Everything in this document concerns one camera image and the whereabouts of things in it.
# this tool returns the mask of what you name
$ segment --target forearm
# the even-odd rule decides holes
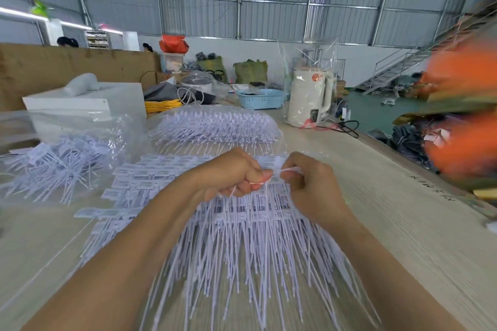
[[[195,202],[199,198],[187,178],[172,182],[79,269],[23,330],[130,329]]]
[[[325,227],[357,271],[386,330],[464,330],[355,217]]]

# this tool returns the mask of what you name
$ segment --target red plastic bag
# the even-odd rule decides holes
[[[170,52],[173,54],[186,54],[190,46],[183,39],[184,35],[162,35],[162,40],[159,41],[160,49],[163,52]]]

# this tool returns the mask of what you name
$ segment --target person's right hand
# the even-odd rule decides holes
[[[295,171],[282,171],[281,178],[290,184],[292,201],[304,216],[325,229],[354,217],[330,165],[293,152],[281,168],[294,166],[300,167],[303,176]]]

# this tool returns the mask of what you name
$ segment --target person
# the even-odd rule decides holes
[[[68,38],[65,36],[57,38],[57,45],[64,47],[79,47],[78,41],[76,41],[74,38]]]
[[[357,271],[387,331],[460,331],[445,310],[354,217],[333,169],[292,153],[283,171],[295,206],[337,241]],[[23,331],[99,331],[133,327],[155,275],[197,204],[221,193],[244,196],[272,176],[236,148],[186,171],[64,284]]]
[[[154,52],[154,49],[152,49],[152,46],[150,46],[148,43],[144,43],[143,48],[145,49],[145,51]]]

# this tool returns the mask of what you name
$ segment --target white electric kettle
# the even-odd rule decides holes
[[[286,122],[295,127],[312,127],[332,103],[332,71],[295,70]]]

